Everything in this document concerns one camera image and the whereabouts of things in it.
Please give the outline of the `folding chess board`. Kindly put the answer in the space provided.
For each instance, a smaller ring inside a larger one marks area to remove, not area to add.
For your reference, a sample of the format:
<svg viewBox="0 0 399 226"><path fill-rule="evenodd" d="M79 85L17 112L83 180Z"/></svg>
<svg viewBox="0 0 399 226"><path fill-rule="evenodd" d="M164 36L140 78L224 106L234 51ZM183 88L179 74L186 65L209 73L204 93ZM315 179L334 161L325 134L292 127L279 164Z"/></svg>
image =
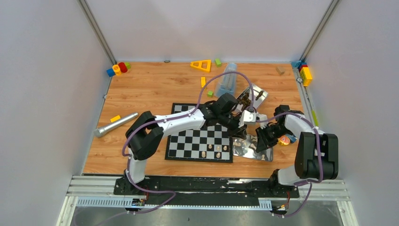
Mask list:
<svg viewBox="0 0 399 226"><path fill-rule="evenodd" d="M213 149L209 150L208 145L213 145ZM221 146L220 151L216 149L218 145ZM227 151L223 150L225 145L228 146ZM206 158L201 157L202 151L207 153ZM221 153L221 158L216 157L217 152ZM232 163L232 141L227 128L219 124L204 129L181 131L167 138L165 159Z"/></svg>

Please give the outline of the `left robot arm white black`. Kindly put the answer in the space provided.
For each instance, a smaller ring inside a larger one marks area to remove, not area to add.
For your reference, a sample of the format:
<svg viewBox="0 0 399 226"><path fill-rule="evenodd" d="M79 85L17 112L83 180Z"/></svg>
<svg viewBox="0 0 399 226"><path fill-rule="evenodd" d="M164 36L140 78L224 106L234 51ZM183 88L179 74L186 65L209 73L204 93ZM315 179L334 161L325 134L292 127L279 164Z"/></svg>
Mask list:
<svg viewBox="0 0 399 226"><path fill-rule="evenodd" d="M198 103L191 110L169 115L142 113L126 131L126 142L122 155L128 157L125 170L128 178L126 189L132 194L140 194L144 189L146 160L157 151L162 139L189 129L201 129L217 124L227 128L230 137L246 134L246 125L240 116L233 115L238 105L231 94L223 94L217 100Z"/></svg>

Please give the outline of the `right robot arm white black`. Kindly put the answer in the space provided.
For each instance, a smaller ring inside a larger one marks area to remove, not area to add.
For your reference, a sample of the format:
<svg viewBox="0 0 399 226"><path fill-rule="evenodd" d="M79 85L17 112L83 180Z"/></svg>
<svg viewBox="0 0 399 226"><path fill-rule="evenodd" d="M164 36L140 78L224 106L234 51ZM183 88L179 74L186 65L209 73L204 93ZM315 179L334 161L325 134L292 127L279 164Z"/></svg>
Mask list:
<svg viewBox="0 0 399 226"><path fill-rule="evenodd" d="M300 186L310 182L336 179L339 172L339 141L335 134L326 133L314 126L301 111L291 110L288 105L275 109L273 122L263 114L256 116L259 127L256 152L274 147L280 138L293 135L297 139L294 164L273 171L269 191L282 196L287 186Z"/></svg>

